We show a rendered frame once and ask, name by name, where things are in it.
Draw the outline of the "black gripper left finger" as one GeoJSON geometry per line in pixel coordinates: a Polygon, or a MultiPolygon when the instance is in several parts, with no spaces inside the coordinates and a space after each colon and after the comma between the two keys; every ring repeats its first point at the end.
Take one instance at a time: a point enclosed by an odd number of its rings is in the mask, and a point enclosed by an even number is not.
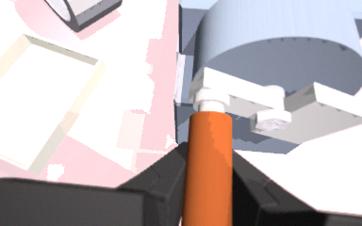
{"type": "Polygon", "coordinates": [[[187,147],[115,187],[0,178],[0,226],[179,226],[187,147]]]}

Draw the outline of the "grey hollow cylinder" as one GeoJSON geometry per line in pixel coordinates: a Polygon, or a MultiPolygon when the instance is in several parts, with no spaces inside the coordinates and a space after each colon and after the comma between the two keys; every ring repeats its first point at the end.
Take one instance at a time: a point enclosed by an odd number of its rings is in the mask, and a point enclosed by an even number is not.
{"type": "Polygon", "coordinates": [[[75,33],[95,24],[122,6],[123,0],[44,0],[75,33]]]}

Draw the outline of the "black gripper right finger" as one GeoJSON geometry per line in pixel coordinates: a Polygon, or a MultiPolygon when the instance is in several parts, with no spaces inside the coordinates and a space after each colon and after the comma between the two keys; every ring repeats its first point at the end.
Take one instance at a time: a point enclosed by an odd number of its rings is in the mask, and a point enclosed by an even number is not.
{"type": "Polygon", "coordinates": [[[232,149],[232,226],[362,226],[362,215],[317,210],[232,149]]]}

